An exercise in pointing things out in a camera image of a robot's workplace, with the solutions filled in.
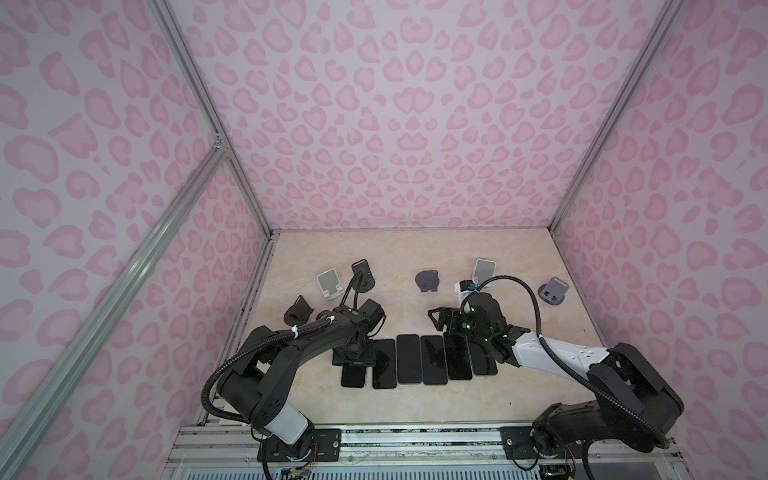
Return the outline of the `green-edged smartphone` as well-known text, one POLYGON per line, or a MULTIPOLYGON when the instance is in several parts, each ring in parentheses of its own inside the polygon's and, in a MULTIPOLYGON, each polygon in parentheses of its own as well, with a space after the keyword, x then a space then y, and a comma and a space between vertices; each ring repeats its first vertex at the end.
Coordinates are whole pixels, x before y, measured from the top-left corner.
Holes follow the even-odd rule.
POLYGON ((498 374, 496 361, 481 346, 470 344, 469 355, 474 376, 495 376, 498 374))
POLYGON ((366 383, 365 366, 346 364, 342 367, 341 386, 343 388, 363 388, 366 383))

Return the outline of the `silver smartphone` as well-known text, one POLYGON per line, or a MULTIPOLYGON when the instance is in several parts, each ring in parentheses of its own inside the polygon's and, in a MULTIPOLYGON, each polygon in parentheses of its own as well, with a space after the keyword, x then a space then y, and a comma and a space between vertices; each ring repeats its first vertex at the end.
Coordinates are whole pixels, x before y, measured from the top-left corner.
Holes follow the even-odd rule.
POLYGON ((377 390, 397 387, 396 342, 382 339, 374 342, 376 360, 372 370, 372 386, 377 390))

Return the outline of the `grey-edged smartphone front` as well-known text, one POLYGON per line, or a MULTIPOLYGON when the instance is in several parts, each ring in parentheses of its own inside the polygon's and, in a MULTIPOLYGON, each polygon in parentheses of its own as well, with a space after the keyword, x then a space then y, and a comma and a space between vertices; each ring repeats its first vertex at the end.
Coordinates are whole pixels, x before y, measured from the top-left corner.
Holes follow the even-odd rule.
POLYGON ((446 369, 451 381, 471 380, 473 377, 466 339, 448 332, 443 334, 446 369))

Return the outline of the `pink-edged smartphone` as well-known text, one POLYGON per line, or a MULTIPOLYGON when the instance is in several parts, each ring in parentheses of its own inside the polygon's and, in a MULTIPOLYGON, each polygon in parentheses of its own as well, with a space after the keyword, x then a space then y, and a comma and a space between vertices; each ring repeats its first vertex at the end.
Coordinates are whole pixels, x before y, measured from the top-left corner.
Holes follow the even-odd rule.
POLYGON ((448 374, 443 337, 425 335, 420 342, 422 382, 425 385, 446 385, 448 374))

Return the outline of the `blue-edged smartphone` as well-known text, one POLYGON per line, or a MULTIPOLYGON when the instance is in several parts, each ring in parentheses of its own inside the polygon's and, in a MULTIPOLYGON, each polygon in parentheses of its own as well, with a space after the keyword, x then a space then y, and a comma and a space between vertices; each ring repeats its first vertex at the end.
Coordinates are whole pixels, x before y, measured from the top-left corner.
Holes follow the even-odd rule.
POLYGON ((401 334, 396 338, 397 380, 399 384, 422 382, 421 343, 417 334, 401 334))

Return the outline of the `dark round front phone stand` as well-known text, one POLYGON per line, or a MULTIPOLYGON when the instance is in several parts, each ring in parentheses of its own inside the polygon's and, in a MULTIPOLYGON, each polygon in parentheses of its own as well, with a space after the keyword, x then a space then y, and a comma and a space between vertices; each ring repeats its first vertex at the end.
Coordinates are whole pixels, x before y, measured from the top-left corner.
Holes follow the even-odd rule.
POLYGON ((303 326, 311 318, 314 309, 303 295, 298 295, 294 303, 285 311, 283 322, 289 326, 303 326))

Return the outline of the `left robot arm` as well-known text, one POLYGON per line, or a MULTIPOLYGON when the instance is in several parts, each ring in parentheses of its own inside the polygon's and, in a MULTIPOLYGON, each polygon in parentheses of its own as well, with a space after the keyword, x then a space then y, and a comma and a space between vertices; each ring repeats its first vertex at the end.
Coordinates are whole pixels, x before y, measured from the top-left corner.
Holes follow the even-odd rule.
POLYGON ((358 309, 342 304, 290 329, 259 327, 211 374, 201 403, 210 415, 245 423, 277 439, 290 456, 303 458, 313 444, 314 425, 288 402, 297 371, 328 351, 335 366, 374 366, 370 332, 384 320, 381 305, 367 300, 358 309))

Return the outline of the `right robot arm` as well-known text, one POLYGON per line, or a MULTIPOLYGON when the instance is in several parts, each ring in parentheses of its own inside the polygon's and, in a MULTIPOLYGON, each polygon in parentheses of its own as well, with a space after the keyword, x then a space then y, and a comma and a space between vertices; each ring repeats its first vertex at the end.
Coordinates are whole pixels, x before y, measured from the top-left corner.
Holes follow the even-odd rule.
POLYGON ((668 448, 668 434, 684 403, 634 346, 587 347, 508 323, 488 293, 472 293, 458 307, 428 316, 439 332, 479 345, 498 364, 536 369, 581 385, 593 399, 554 403, 532 423, 534 450, 552 457, 563 447, 619 440, 641 453, 668 448))

